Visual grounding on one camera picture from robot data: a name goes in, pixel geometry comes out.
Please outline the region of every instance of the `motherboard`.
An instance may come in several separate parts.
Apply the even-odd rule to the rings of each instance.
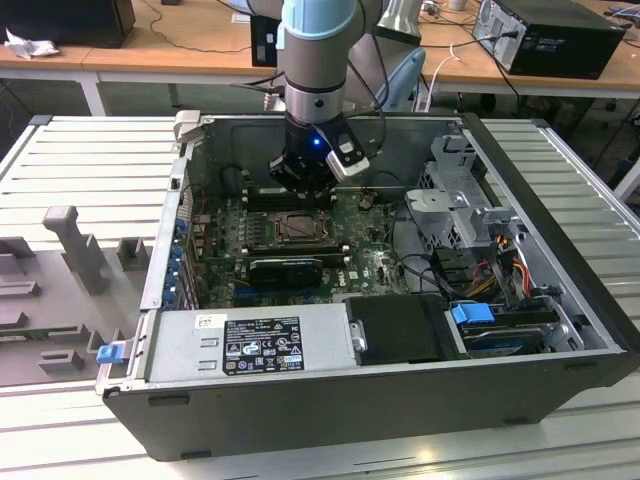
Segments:
[[[326,209],[283,211],[251,203],[227,199],[195,219],[201,307],[408,293],[404,269],[388,243],[393,204],[361,192],[338,193]]]

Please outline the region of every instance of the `wooden desk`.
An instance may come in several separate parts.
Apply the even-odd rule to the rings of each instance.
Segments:
[[[204,53],[172,46],[150,30],[159,17],[145,0],[133,0],[136,24],[120,49],[59,46],[60,55],[24,60],[0,47],[0,78],[66,80],[80,84],[92,115],[108,114],[98,84],[143,82],[164,84],[242,83],[267,77],[273,68],[251,66],[248,24],[231,23],[233,12],[215,0],[186,0],[163,6],[146,0],[162,13],[155,29],[176,44],[203,50],[240,50]]]
[[[614,2],[580,0],[598,13]],[[229,84],[267,77],[272,68],[251,66],[249,49],[238,53],[204,53],[172,46],[150,30],[172,42],[203,50],[239,50],[249,47],[249,25],[231,23],[232,11],[215,0],[186,0],[180,6],[162,6],[160,0],[133,0],[136,25],[121,49],[91,49],[62,46],[62,54],[23,60],[0,48],[0,78],[67,80],[78,82],[93,115],[108,109],[100,96],[100,82],[143,82],[164,84]],[[469,0],[464,13],[444,13],[456,22],[474,21],[477,0]],[[456,25],[421,25],[423,44],[449,45],[472,39]],[[477,44],[456,49],[461,61],[448,62],[439,72],[436,90],[476,93],[511,93],[489,54]],[[423,72],[428,79],[440,61],[449,55],[446,48],[427,48]],[[640,49],[620,44],[598,80],[510,76],[523,95],[638,98],[640,96]]]
[[[160,5],[160,0],[133,0],[133,5],[136,24],[124,46],[117,50],[92,49],[82,62],[85,70],[253,77],[274,73],[273,68],[251,66],[249,25],[232,23],[233,11],[214,0],[186,0],[180,6]],[[160,20],[153,9],[163,15]],[[156,32],[175,44],[231,52],[177,48],[151,31],[152,22]]]
[[[602,14],[609,5],[627,5],[616,2],[580,0],[580,3]],[[443,13],[444,18],[455,22],[473,19],[478,3],[469,0],[465,13]],[[423,15],[430,21],[432,17]],[[449,45],[473,40],[462,27],[456,25],[421,25],[422,43],[425,45]],[[427,48],[427,61],[423,73],[431,79],[438,64],[449,56],[446,48]],[[455,49],[461,61],[447,62],[438,73],[436,89],[439,91],[511,93],[491,56],[478,44]],[[555,77],[508,76],[509,81],[523,95],[638,98],[640,96],[640,49],[620,43],[609,64],[598,80],[581,80]]]

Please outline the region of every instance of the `label sticker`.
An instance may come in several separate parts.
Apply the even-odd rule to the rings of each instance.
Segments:
[[[227,375],[304,370],[300,318],[224,322],[222,370]]]
[[[226,313],[196,315],[195,328],[224,328],[224,323],[226,321],[227,321]]]

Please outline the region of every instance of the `floor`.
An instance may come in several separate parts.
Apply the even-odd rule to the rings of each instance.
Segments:
[[[6,80],[7,88],[0,85],[0,158],[8,151],[13,139],[20,135],[32,114],[89,115],[80,86],[73,82],[43,82],[37,80]],[[168,88],[160,84],[108,83],[100,86],[113,115],[174,115]],[[227,86],[180,85],[178,87],[183,108],[197,108],[207,113],[256,113],[263,109],[260,93]],[[585,100],[555,100],[560,113],[556,116],[559,129],[572,123],[579,115]],[[633,105],[632,100],[615,102],[613,111],[607,110],[609,100],[596,100],[578,127],[567,137],[568,143],[585,160],[592,161],[620,125]],[[493,112],[484,112],[480,96],[465,94],[462,103],[457,95],[439,94],[432,112],[451,113],[462,108],[481,116],[513,118],[515,97],[498,96]],[[548,99],[529,99],[523,114],[541,116],[549,106]],[[640,130],[624,125],[598,163],[597,173],[608,180],[619,160],[626,158],[638,141]],[[640,204],[640,195],[630,198],[631,204]]]

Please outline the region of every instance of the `computer tower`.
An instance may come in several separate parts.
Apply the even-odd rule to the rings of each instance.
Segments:
[[[120,48],[136,21],[131,0],[3,0],[0,39],[5,29],[30,40],[57,45]]]
[[[473,29],[493,37],[480,43],[511,75],[588,79],[600,77],[624,34],[568,0],[485,0]]]

